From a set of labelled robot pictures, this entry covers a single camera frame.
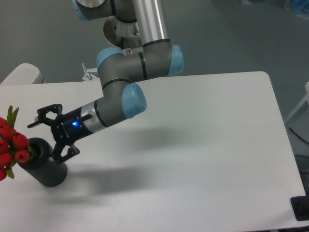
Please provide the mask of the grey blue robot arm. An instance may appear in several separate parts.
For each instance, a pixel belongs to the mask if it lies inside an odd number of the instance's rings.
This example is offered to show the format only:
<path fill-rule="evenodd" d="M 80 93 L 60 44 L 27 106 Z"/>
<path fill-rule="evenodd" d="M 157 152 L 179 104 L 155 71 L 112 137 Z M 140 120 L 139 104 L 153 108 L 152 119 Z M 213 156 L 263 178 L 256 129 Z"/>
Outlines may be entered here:
<path fill-rule="evenodd" d="M 147 104 L 139 81 L 178 75 L 184 68 L 181 48 L 170 41 L 160 0 L 75 0 L 78 16 L 94 20 L 109 16 L 138 25 L 140 52 L 126 55 L 122 47 L 109 47 L 97 55 L 103 96 L 69 113 L 61 104 L 38 110 L 35 125 L 51 128 L 55 140 L 52 157 L 63 163 L 79 154 L 75 141 L 144 112 Z"/>

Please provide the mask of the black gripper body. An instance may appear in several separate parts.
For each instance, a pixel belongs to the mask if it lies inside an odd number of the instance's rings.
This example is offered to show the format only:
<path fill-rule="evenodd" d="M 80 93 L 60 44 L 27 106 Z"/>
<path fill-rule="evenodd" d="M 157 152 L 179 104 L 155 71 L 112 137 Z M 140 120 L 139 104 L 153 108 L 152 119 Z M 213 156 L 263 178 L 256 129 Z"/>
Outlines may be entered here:
<path fill-rule="evenodd" d="M 91 135 L 81 120 L 81 107 L 63 114 L 62 108 L 57 112 L 51 132 L 54 140 L 61 145 L 71 145 L 75 141 Z"/>

